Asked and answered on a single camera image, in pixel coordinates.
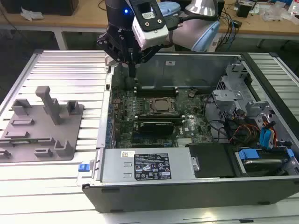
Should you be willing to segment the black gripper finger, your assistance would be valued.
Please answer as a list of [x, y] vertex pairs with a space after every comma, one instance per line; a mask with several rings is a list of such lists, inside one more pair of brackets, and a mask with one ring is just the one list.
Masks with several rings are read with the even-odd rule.
[[134, 49], [132, 54], [132, 77], [136, 76], [137, 65], [146, 63], [150, 60], [159, 50], [161, 45], [149, 47], [147, 49]]
[[114, 35], [106, 32], [97, 40], [97, 45], [117, 63], [128, 67], [128, 75], [132, 77], [132, 58], [123, 32]]

